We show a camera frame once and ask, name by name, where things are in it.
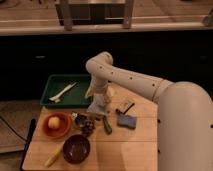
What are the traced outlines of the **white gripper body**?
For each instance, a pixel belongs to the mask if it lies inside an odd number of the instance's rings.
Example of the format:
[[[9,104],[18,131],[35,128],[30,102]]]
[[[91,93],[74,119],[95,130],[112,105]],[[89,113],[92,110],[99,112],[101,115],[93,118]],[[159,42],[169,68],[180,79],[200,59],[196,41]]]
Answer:
[[[110,102],[108,94],[108,81],[99,77],[92,77],[90,85],[85,93],[85,98],[91,97],[94,94],[101,94],[106,103]]]

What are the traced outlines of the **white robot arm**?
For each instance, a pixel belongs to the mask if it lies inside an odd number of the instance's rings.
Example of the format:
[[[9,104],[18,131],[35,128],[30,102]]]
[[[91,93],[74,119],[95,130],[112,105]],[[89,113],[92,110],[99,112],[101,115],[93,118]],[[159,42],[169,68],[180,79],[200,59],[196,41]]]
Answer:
[[[157,170],[213,171],[213,100],[201,86],[141,74],[113,65],[101,52],[85,64],[89,96],[122,86],[157,105]]]

